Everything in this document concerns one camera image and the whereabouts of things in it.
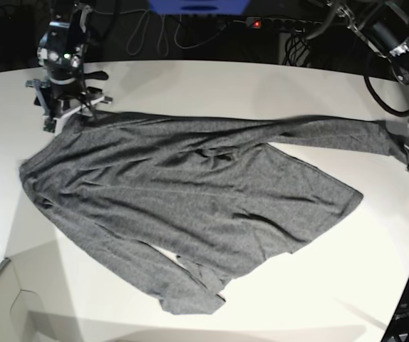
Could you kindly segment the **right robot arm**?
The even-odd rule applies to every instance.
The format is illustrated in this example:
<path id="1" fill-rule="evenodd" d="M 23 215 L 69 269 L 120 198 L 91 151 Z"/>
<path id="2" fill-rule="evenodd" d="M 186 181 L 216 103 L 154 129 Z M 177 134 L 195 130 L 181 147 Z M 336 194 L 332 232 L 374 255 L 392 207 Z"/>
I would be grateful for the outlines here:
<path id="1" fill-rule="evenodd" d="M 34 104 L 43 109 L 46 132 L 56 132 L 58 122 L 75 113 L 92 117 L 97 104 L 113 102 L 101 89 L 86 85 L 87 80 L 108 80 L 104 71 L 84 71 L 94 8 L 94 1 L 51 2 L 51 21 L 37 48 L 46 76 L 26 81 L 35 90 Z"/>

